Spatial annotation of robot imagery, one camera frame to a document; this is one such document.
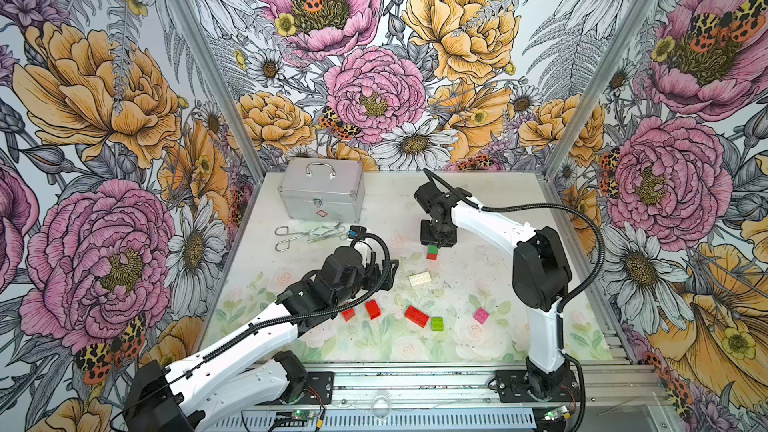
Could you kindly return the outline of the white lego brick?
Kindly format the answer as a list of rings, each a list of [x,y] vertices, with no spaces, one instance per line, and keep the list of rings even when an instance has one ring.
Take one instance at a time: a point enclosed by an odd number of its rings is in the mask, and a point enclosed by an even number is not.
[[[418,287],[430,283],[432,278],[428,271],[424,271],[409,275],[408,280],[412,287]]]

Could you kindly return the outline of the magenta lego brick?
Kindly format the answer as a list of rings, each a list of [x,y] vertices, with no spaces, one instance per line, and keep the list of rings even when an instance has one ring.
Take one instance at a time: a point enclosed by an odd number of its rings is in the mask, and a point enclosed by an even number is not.
[[[490,314],[488,311],[486,311],[484,308],[479,307],[474,315],[473,318],[481,325],[484,325],[486,321],[488,320]]]

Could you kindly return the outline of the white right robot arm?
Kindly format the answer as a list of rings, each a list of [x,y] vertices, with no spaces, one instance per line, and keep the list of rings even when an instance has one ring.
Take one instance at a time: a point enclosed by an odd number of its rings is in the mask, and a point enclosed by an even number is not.
[[[462,188],[427,170],[428,182],[414,199],[428,217],[421,221],[420,241],[432,249],[449,248],[465,230],[485,240],[512,259],[512,288],[527,308],[530,344],[526,374],[515,386],[532,398],[550,400],[568,381],[569,364],[564,352],[562,309],[572,280],[567,256],[558,232],[536,228],[507,215],[533,209],[556,209],[551,203],[507,207],[487,206]]]

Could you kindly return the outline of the small red lego brick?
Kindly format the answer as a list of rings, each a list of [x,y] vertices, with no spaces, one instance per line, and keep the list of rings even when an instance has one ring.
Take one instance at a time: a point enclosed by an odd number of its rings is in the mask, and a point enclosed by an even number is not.
[[[355,316],[355,311],[353,309],[348,309],[342,312],[342,316],[346,322],[351,320]]]

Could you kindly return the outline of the red square lego brick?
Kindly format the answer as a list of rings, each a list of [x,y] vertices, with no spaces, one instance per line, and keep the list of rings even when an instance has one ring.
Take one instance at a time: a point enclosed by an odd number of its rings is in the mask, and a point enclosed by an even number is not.
[[[371,320],[375,320],[382,315],[380,306],[375,300],[370,300],[365,303],[365,309]]]

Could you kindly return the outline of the long red lego brick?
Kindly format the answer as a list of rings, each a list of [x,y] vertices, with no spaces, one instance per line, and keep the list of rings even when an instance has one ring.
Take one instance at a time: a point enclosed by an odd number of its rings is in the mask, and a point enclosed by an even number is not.
[[[430,317],[426,313],[422,312],[414,306],[409,306],[406,309],[404,317],[420,328],[425,328],[430,320]]]

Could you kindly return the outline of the steel surgical scissors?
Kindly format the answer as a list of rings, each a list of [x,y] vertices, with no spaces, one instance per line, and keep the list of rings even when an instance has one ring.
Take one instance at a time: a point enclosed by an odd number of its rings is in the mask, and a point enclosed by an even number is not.
[[[313,228],[309,229],[301,229],[293,227],[291,228],[288,225],[281,225],[278,226],[274,230],[274,234],[276,236],[328,236],[328,235],[338,235],[338,234],[344,234],[345,228],[341,224],[336,224],[333,226],[328,225],[318,225]]]

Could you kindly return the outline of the steel forceps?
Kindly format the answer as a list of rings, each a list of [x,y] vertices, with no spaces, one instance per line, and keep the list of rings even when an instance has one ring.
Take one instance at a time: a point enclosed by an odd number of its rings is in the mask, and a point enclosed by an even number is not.
[[[319,243],[327,240],[347,238],[345,232],[334,232],[326,234],[315,234],[309,232],[289,232],[287,234],[280,235],[274,245],[274,250],[279,253],[287,252],[294,243]]]

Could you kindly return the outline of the silver metal case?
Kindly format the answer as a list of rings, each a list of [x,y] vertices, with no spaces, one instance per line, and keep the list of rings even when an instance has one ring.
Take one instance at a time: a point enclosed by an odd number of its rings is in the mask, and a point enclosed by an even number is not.
[[[292,219],[357,222],[365,195],[363,163],[294,158],[278,191]]]

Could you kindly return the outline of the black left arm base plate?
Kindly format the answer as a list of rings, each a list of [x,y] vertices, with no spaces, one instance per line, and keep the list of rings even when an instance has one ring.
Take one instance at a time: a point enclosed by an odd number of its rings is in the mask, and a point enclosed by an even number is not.
[[[279,401],[286,405],[330,405],[334,381],[331,371],[310,371],[291,377]]]

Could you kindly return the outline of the aluminium front rail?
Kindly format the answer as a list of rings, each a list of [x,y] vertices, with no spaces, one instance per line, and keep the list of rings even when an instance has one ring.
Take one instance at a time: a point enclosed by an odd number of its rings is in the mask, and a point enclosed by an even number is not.
[[[488,388],[496,370],[523,369],[519,364],[469,365],[459,364],[331,364],[307,370],[293,362],[281,364],[270,360],[263,365],[236,373],[223,366],[207,363],[177,362],[164,371],[171,393],[181,397],[186,412],[210,405],[237,408],[277,401],[286,390],[289,379],[310,371],[331,371],[335,374],[332,402],[326,406],[344,404],[361,406],[383,394],[391,403],[406,407],[435,405],[479,406],[501,403]],[[582,388],[580,402],[595,406],[665,405],[667,394],[660,380],[647,366],[625,363],[586,364],[577,374]],[[528,404],[547,407],[544,403]]]

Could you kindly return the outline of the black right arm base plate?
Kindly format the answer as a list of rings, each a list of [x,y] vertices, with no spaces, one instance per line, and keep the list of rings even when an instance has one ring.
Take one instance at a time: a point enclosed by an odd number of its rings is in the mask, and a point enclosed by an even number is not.
[[[567,371],[565,378],[555,385],[549,385],[547,392],[534,392],[523,369],[501,369],[493,373],[488,388],[495,392],[501,403],[544,403],[563,402],[575,404],[581,400],[582,388],[573,371]]]

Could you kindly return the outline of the aluminium frame post right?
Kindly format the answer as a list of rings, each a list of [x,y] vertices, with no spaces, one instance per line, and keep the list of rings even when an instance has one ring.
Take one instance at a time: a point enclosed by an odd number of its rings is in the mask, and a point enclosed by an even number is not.
[[[564,132],[546,163],[543,177],[552,181],[557,169],[568,156],[580,132],[592,116],[594,108],[598,105],[604,87],[617,65],[621,62],[620,54],[630,45],[635,33],[641,27],[648,10],[658,0],[632,0],[624,19],[617,23],[613,38],[608,44],[605,53],[600,58],[598,66],[590,79],[585,91],[581,95],[578,106]]]

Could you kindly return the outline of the aluminium frame post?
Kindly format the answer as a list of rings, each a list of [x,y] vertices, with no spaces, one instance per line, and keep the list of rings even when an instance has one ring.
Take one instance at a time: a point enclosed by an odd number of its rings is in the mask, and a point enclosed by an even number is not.
[[[265,167],[256,152],[243,120],[235,106],[235,100],[217,64],[216,57],[207,40],[205,31],[197,18],[197,9],[192,0],[166,0],[176,19],[180,31],[203,73],[213,97],[219,105],[243,159],[258,185],[265,178]]]
[[[581,95],[578,106],[564,132],[546,163],[543,177],[552,181],[557,169],[568,156],[580,132],[592,116],[594,108],[598,105],[604,87],[617,65],[621,62],[620,54],[630,45],[635,33],[641,27],[648,10],[658,0],[632,0],[624,19],[617,23],[613,38],[608,44],[605,53],[600,58],[598,66],[590,79],[585,91]]]

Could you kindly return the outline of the aluminium frame post left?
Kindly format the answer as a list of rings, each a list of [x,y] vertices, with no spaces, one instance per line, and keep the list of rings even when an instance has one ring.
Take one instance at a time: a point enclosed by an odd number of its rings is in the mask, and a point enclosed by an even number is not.
[[[180,31],[203,73],[213,97],[219,105],[243,159],[258,185],[265,178],[265,167],[256,152],[243,120],[235,106],[235,100],[217,64],[216,57],[207,40],[205,31],[197,18],[197,9],[192,0],[166,0],[176,19]]]

